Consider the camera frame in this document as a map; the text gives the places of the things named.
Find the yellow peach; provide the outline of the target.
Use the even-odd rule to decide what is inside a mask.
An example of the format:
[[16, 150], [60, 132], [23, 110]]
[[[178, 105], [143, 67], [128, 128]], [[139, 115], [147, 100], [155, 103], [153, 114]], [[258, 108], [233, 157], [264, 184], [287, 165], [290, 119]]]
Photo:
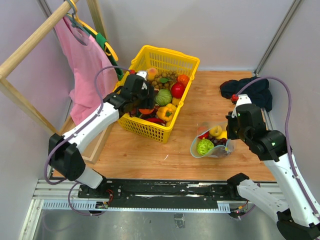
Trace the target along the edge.
[[215, 125], [209, 130], [209, 134], [215, 138], [219, 137], [223, 132], [223, 129], [220, 125]]

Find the purple grapes bunch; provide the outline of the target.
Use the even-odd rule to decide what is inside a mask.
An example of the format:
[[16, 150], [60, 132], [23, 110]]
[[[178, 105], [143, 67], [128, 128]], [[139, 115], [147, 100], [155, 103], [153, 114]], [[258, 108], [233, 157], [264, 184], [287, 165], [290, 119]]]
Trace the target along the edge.
[[216, 138], [214, 136], [209, 136], [208, 140], [210, 140], [213, 145], [216, 146], [226, 146], [228, 139], [227, 138]]

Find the clear zip top bag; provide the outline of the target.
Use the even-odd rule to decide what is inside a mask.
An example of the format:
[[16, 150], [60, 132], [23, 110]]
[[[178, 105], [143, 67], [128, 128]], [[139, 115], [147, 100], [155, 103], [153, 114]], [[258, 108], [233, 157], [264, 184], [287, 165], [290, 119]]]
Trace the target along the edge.
[[222, 127], [222, 131], [227, 131], [227, 123], [226, 122], [220, 122], [220, 123], [214, 123], [214, 122], [203, 122], [201, 124], [197, 125], [196, 129], [196, 137], [194, 138], [191, 146], [190, 146], [190, 154], [194, 158], [204, 158], [204, 157], [211, 157], [211, 158], [224, 158], [229, 156], [234, 150], [235, 150], [235, 141], [228, 139], [227, 137], [227, 143], [226, 146], [218, 145], [214, 146], [213, 149], [211, 149], [206, 155], [199, 155], [197, 152], [197, 145], [201, 139], [198, 138], [198, 136], [202, 135], [203, 133], [209, 131], [213, 126], [220, 125]]

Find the red orange fruit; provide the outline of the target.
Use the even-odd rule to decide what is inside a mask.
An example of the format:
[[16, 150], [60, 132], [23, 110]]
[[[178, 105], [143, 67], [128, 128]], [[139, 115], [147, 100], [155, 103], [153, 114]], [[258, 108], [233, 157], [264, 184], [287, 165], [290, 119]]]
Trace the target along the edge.
[[201, 140], [202, 139], [208, 139], [209, 136], [210, 136], [210, 133], [209, 133], [209, 131], [207, 131], [207, 132], [203, 133], [202, 135], [199, 135], [198, 138], [201, 139]]

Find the green custard apple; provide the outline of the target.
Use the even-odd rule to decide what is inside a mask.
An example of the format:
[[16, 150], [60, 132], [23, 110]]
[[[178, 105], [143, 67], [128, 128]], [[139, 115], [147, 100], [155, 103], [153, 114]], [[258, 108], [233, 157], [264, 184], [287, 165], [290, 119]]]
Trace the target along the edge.
[[197, 145], [197, 153], [201, 156], [206, 155], [211, 149], [214, 148], [214, 144], [209, 139], [202, 139]]

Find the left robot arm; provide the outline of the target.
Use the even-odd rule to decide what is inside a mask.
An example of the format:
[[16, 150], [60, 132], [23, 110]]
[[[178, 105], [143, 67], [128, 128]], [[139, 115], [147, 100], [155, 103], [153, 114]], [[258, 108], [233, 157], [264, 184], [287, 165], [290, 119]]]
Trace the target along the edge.
[[103, 176], [87, 167], [82, 157], [87, 146], [109, 125], [133, 109], [153, 109], [154, 87], [147, 81], [148, 73], [130, 73], [124, 85], [102, 99], [99, 107], [79, 125], [62, 136], [54, 134], [49, 139], [47, 164], [67, 180], [89, 187], [96, 198], [107, 193]]

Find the dark navy cloth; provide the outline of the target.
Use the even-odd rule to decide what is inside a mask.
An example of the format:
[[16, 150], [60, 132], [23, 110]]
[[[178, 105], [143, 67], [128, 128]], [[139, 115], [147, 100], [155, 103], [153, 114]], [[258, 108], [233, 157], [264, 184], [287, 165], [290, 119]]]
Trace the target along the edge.
[[[255, 79], [257, 79], [257, 77], [228, 80], [219, 86], [221, 96], [226, 99], [231, 99], [233, 95]], [[270, 112], [273, 108], [273, 96], [269, 90], [269, 86], [269, 80], [262, 79], [248, 86], [241, 94], [248, 95], [253, 104]]]

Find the green grapes bunch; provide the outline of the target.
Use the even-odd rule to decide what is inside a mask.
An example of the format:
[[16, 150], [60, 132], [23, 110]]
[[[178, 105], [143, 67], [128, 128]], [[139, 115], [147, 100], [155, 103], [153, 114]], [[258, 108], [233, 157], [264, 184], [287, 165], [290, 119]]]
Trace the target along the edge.
[[178, 74], [175, 71], [162, 72], [154, 76], [153, 80], [149, 80], [151, 85], [154, 86], [156, 90], [167, 89], [170, 90], [171, 87], [177, 82]]

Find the red chili pepper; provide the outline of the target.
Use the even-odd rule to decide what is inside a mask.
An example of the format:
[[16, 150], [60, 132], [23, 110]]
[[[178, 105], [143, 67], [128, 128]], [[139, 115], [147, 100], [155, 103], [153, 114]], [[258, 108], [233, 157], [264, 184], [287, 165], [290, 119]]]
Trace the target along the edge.
[[157, 117], [152, 117], [152, 118], [147, 118], [146, 121], [155, 123], [155, 124], [160, 124], [160, 125], [165, 125], [166, 122], [162, 119], [159, 119]]

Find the yellow bell pepper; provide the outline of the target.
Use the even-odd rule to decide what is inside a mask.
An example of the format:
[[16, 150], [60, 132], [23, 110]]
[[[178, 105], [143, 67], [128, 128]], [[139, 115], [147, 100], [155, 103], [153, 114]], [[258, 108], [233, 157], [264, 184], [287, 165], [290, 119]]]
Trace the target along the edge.
[[159, 119], [161, 119], [165, 122], [169, 122], [173, 119], [176, 110], [177, 110], [177, 107], [175, 105], [173, 105], [172, 103], [169, 103], [166, 106], [160, 107], [157, 110], [156, 115]]

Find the orange persimmon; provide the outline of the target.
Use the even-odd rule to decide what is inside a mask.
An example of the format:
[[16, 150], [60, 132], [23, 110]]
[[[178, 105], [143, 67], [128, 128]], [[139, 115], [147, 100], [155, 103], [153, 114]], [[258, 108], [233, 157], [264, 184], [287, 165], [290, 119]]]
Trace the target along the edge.
[[183, 84], [183, 86], [186, 88], [190, 81], [190, 78], [185, 74], [180, 74], [176, 80], [177, 82]]

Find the yellow hanger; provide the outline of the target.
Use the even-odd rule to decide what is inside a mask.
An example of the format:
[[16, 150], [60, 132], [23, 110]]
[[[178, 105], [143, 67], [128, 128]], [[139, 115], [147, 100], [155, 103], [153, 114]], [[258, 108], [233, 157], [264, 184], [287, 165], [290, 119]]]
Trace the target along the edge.
[[73, 0], [67, 0], [67, 2], [69, 3], [69, 5], [71, 6], [71, 9], [72, 9], [72, 13], [66, 14], [66, 16], [71, 21], [71, 25], [74, 28], [78, 28], [78, 29], [82, 30], [88, 36], [94, 37], [94, 39], [99, 44], [99, 46], [104, 50], [104, 53], [108, 57], [112, 58], [113, 60], [115, 60], [117, 62], [119, 60], [119, 58], [118, 58], [116, 52], [114, 51], [114, 49], [111, 47], [111, 45], [107, 41], [107, 39], [101, 33], [96, 32], [88, 24], [86, 24], [85, 22], [80, 20], [80, 18], [78, 17], [78, 14], [77, 14], [78, 13], [77, 6]]

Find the pink shirt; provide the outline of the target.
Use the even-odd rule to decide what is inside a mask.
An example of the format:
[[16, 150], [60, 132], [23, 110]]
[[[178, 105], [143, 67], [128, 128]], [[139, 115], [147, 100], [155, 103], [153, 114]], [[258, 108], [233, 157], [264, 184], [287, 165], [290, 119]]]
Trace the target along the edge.
[[112, 64], [95, 38], [73, 27], [67, 16], [54, 29], [74, 74], [74, 89], [69, 93], [73, 101], [70, 116], [74, 124], [79, 125], [100, 106], [95, 76], [100, 69]]

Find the grey hanger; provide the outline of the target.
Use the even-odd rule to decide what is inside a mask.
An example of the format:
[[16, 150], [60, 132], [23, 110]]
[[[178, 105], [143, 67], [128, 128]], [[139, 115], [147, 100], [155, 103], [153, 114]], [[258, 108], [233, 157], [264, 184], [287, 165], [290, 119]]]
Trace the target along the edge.
[[67, 13], [65, 16], [70, 20], [71, 27], [74, 28], [74, 30], [71, 30], [74, 38], [83, 46], [87, 46], [88, 41], [86, 40], [85, 36], [90, 36], [88, 31], [75, 20], [74, 15]]

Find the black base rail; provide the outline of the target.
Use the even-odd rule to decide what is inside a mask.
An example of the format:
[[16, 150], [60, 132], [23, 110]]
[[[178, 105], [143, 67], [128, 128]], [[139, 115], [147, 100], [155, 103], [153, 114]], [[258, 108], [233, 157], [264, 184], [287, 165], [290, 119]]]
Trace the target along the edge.
[[81, 184], [79, 198], [107, 199], [111, 206], [134, 210], [213, 210], [219, 201], [240, 201], [223, 181], [107, 179], [92, 189]]

